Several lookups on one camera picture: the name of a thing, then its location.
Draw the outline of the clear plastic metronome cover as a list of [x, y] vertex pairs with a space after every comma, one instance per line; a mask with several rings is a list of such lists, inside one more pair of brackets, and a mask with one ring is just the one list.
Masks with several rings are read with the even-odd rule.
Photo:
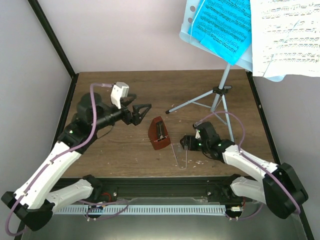
[[174, 166], [179, 170], [186, 170], [188, 166], [188, 151], [180, 144], [171, 144]]

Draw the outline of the red-brown metronome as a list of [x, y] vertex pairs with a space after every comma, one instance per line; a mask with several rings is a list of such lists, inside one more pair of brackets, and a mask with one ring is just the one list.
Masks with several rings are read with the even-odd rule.
[[171, 144], [171, 139], [161, 116], [155, 117], [148, 129], [148, 138], [154, 150], [161, 150]]

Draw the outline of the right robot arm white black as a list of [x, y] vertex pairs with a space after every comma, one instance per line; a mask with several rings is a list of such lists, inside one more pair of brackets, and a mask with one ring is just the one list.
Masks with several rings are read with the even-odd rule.
[[258, 201], [281, 219], [300, 212], [309, 195], [291, 165], [263, 160], [233, 141], [221, 139], [208, 121], [193, 128], [194, 135], [180, 139], [185, 150], [202, 152], [208, 158], [233, 166], [251, 177], [239, 176], [224, 186], [222, 195], [225, 200], [232, 202], [245, 197]]

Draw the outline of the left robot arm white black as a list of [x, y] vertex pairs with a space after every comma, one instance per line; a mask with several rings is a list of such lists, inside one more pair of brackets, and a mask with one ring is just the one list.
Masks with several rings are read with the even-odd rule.
[[5, 192], [1, 200], [31, 231], [43, 228], [54, 213], [75, 202], [100, 205], [105, 198], [102, 195], [103, 184], [92, 175], [86, 175], [67, 187], [53, 191], [52, 188], [63, 173], [78, 160], [89, 146], [97, 140], [97, 132], [116, 122], [139, 125], [152, 105], [128, 105], [135, 99], [129, 94], [129, 100], [121, 99], [120, 106], [103, 103], [98, 93], [86, 93], [76, 106], [76, 113], [47, 159], [32, 177], [16, 191]]

